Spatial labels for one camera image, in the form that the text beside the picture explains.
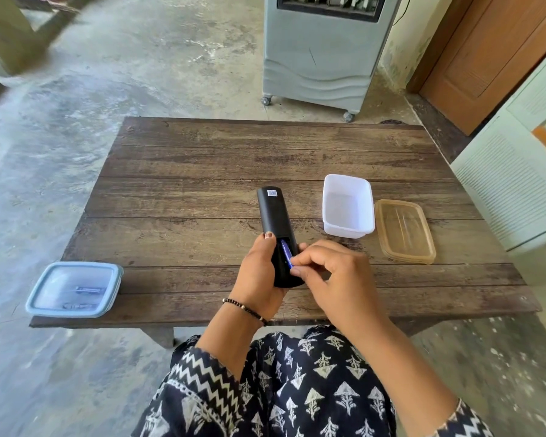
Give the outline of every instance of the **translucent lid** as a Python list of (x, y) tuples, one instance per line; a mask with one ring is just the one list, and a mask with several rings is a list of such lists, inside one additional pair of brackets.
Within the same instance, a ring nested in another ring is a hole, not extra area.
[(38, 316), (98, 317), (115, 300), (123, 269), (99, 262), (55, 262), (34, 286), (26, 311)]
[(391, 259), (432, 264), (437, 252), (423, 209), (412, 202), (380, 199), (374, 205), (380, 247)]

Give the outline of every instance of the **blue battery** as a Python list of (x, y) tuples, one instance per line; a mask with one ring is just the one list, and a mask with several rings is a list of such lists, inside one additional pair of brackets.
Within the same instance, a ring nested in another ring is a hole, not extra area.
[(283, 250), (283, 254), (285, 256), (285, 259), (287, 260), (287, 265), (289, 266), (289, 269), (291, 270), (293, 268), (293, 264), (291, 264), (291, 258), (293, 257), (293, 255), (291, 254), (289, 245), (287, 245), (287, 242), (285, 242), (284, 239), (281, 240), (281, 249)]

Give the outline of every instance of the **power cord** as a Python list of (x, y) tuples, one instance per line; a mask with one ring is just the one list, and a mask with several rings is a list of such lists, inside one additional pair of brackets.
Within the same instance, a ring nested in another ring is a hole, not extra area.
[(394, 26), (396, 26), (396, 23), (397, 23), (397, 22), (399, 22), (399, 21), (400, 21), (400, 19), (401, 19), (402, 17), (404, 17), (404, 16), (405, 16), (405, 14), (406, 14), (406, 11), (407, 11), (407, 10), (408, 10), (408, 8), (409, 8), (409, 4), (410, 4), (410, 0), (409, 0), (409, 1), (408, 1), (408, 3), (406, 4), (406, 7), (405, 7), (405, 11), (404, 11), (404, 12), (402, 13), (402, 15), (401, 15), (400, 17), (398, 17), (398, 20), (394, 22), (394, 24), (393, 24), (393, 27), (394, 27)]

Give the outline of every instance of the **sleeve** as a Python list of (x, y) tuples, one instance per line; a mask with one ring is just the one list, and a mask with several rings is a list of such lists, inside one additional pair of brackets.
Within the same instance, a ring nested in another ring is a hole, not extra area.
[(463, 400), (459, 399), (457, 409), (449, 420), (437, 429), (433, 437), (493, 437), (483, 420)]
[(239, 382), (209, 353), (190, 348), (172, 367), (133, 437), (228, 436), (239, 415)]

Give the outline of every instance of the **door frame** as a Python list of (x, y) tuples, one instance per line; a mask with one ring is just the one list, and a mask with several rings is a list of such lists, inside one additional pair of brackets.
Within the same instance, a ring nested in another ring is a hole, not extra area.
[(473, 0), (451, 1), (447, 12), (445, 12), (443, 19), (431, 38), (419, 65), (416, 67), (415, 72), (406, 85), (406, 91), (408, 93), (419, 93), (472, 2)]

